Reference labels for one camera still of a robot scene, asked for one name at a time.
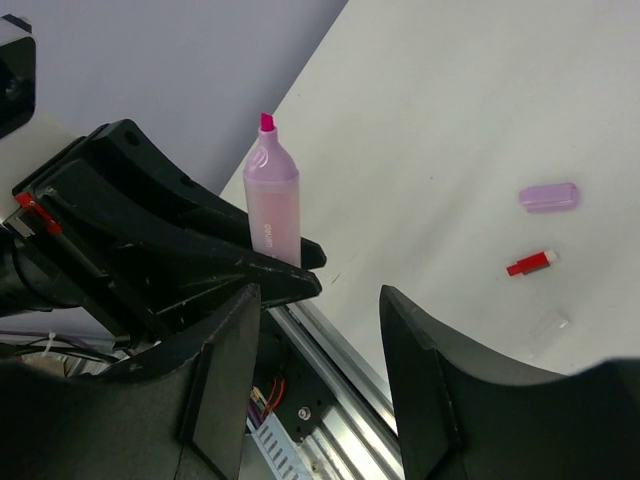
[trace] wall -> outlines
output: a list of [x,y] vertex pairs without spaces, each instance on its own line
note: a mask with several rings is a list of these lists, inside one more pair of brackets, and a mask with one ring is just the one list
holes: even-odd
[[[77,134],[129,117],[219,193],[346,0],[0,0],[38,41],[38,110]],[[34,320],[84,328],[84,312]]]

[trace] pink highlighter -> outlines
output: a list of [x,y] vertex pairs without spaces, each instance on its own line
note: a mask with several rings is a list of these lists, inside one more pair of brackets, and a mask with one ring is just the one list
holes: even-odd
[[300,267],[300,175],[267,113],[244,167],[244,190],[253,249]]

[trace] table surface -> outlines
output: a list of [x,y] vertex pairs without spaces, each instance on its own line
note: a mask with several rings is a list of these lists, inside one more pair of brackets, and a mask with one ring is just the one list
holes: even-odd
[[[383,284],[558,372],[640,355],[639,44],[637,2],[348,2],[275,117],[328,256],[314,303],[383,378]],[[575,211],[518,204],[562,182]],[[245,207],[241,169],[223,197]]]

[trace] red component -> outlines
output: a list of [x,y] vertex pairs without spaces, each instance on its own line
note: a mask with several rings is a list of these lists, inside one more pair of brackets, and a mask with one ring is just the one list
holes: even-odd
[[276,126],[273,123],[273,117],[268,113],[260,115],[260,130],[263,132],[273,132]]
[[514,275],[526,275],[535,270],[546,268],[551,265],[551,262],[555,260],[555,253],[553,252],[540,252],[530,257],[518,260],[513,265],[507,267],[507,273],[510,277]]
[[30,193],[22,192],[14,197],[22,208],[31,209],[42,218],[47,225],[47,232],[51,235],[62,233],[62,227],[53,219],[49,213],[38,205]]

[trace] pink highlighter tip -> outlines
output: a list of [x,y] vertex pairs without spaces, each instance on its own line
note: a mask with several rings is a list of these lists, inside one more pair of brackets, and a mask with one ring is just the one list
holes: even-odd
[[275,128],[273,117],[271,115],[268,113],[260,115],[260,130],[263,132],[272,132]]

